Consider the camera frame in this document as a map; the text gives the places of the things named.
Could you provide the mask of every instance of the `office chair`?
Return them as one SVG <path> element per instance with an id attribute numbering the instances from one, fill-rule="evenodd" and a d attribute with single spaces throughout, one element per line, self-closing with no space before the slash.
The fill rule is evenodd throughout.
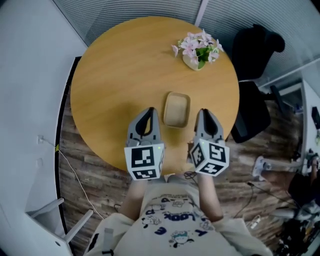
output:
<path id="1" fill-rule="evenodd" d="M 263 74 L 274 52 L 285 49 L 284 39 L 263 26 L 240 30 L 232 47 L 232 63 L 239 81 L 239 110 L 231 130 L 236 143 L 250 140 L 265 130 L 271 123 L 266 100 L 275 100 L 281 112 L 285 111 L 277 88 L 272 85 L 269 94 L 262 94 L 252 79 Z"/>

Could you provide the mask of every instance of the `person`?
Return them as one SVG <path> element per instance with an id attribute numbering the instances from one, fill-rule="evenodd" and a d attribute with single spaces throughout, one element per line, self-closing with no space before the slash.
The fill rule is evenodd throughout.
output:
<path id="1" fill-rule="evenodd" d="M 211 176 L 198 174 L 197 183 L 177 175 L 132 181 L 84 255 L 272 256 L 242 218 L 224 216 Z"/>
<path id="2" fill-rule="evenodd" d="M 320 180 L 317 178 L 317 173 L 318 157 L 314 157 L 311 161 L 309 175 L 289 171 L 262 170 L 261 168 L 254 169 L 252 175 L 287 191 L 297 206 L 301 208 L 312 200 L 315 200 L 315 203 L 320 206 L 320 190 L 318 189 Z"/>

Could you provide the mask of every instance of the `white vase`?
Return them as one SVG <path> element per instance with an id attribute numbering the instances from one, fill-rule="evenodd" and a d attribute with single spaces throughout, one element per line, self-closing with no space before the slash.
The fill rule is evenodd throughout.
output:
<path id="1" fill-rule="evenodd" d="M 192 70 L 198 71 L 204 67 L 203 65 L 203 67 L 199 69 L 197 64 L 191 62 L 191 58 L 188 55 L 183 55 L 182 59 L 183 62 Z"/>

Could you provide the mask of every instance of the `wooden floor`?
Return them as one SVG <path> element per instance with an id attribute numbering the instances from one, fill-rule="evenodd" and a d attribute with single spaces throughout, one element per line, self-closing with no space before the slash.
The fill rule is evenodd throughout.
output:
<path id="1" fill-rule="evenodd" d="M 230 166 L 215 179 L 218 197 L 226 216 L 234 217 L 245 206 L 252 190 L 246 184 L 252 181 L 252 168 L 255 159 L 263 155 L 289 161 L 302 136 L 302 117 L 289 113 L 282 116 L 274 102 L 267 102 L 271 115 L 271 125 L 262 133 L 242 144 L 236 144 L 230 136 L 226 143 L 230 147 Z M 131 177 L 124 171 L 104 162 L 93 153 L 81 138 L 74 123 L 70 99 L 64 109 L 60 150 L 75 169 L 90 201 L 104 217 L 114 213 L 114 204 L 124 200 Z M 61 196 L 65 199 L 63 212 L 68 230 L 91 209 L 73 171 L 67 162 L 59 158 L 59 179 Z M 277 197 L 289 199 L 288 195 L 267 182 L 254 182 Z M 252 235 L 261 239 L 274 249 L 278 239 L 275 235 L 281 230 L 282 221 L 269 216 L 275 208 L 286 205 L 278 199 L 254 188 L 251 203 L 240 214 L 249 223 L 255 216 L 261 216 L 258 226 L 250 230 Z M 71 241 L 77 256 L 83 255 L 89 240 L 101 218 L 94 213 L 85 226 Z"/>

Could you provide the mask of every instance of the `green leaf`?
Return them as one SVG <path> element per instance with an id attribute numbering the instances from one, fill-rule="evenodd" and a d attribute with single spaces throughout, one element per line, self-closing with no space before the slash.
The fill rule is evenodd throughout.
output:
<path id="1" fill-rule="evenodd" d="M 199 61 L 198 69 L 202 69 L 205 64 L 206 64 L 206 62 L 205 62 L 203 59 L 201 59 L 201 60 Z"/>

